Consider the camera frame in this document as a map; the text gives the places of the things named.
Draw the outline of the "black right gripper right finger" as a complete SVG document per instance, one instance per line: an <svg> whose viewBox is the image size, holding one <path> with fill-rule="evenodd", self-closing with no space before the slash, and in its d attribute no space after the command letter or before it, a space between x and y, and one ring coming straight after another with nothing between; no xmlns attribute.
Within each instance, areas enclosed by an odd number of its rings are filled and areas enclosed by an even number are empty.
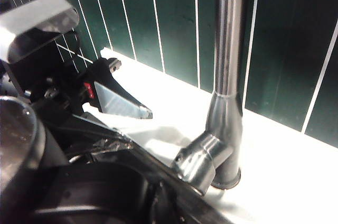
<svg viewBox="0 0 338 224"><path fill-rule="evenodd" d="M155 191L155 223L189 223L177 205L176 191L164 181Z"/></svg>

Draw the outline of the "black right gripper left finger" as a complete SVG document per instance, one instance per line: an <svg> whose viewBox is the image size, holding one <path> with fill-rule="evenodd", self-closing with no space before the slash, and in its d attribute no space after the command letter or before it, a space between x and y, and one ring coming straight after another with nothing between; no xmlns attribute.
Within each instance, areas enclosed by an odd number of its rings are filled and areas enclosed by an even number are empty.
<svg viewBox="0 0 338 224"><path fill-rule="evenodd" d="M106 193L109 214L121 223L146 223L150 194L146 179L117 182Z"/></svg>

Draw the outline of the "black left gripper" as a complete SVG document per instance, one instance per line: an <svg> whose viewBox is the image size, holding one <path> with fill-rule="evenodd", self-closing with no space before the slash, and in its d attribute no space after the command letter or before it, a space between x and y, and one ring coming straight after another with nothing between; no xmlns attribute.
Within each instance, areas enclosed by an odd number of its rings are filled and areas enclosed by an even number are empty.
<svg viewBox="0 0 338 224"><path fill-rule="evenodd" d="M115 58L99 58L85 72L76 70L73 58L62 58L53 41L29 52L16 51L7 62L8 96L31 105L39 115L82 115L83 104L89 102L104 114L153 118L113 77Z"/></svg>

